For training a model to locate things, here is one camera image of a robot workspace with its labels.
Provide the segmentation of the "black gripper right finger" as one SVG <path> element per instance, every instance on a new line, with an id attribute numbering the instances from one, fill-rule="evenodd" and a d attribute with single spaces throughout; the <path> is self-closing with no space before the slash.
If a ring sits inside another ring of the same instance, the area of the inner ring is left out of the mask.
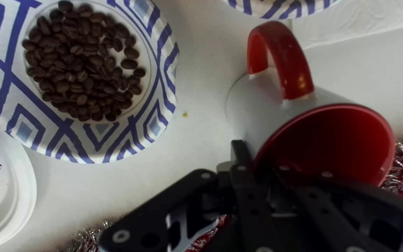
<path id="1" fill-rule="evenodd" d="M 283 252 L 403 252 L 403 197 L 273 162 L 256 175 Z"/>

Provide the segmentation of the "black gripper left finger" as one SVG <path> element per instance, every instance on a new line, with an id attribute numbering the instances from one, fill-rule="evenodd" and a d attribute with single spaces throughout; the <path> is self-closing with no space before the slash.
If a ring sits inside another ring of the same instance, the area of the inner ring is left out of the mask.
<path id="1" fill-rule="evenodd" d="M 221 225 L 200 252 L 277 252 L 266 186 L 252 173 L 247 143 L 231 141 L 226 171 L 196 169 L 102 232 L 102 252 L 186 252 Z"/>

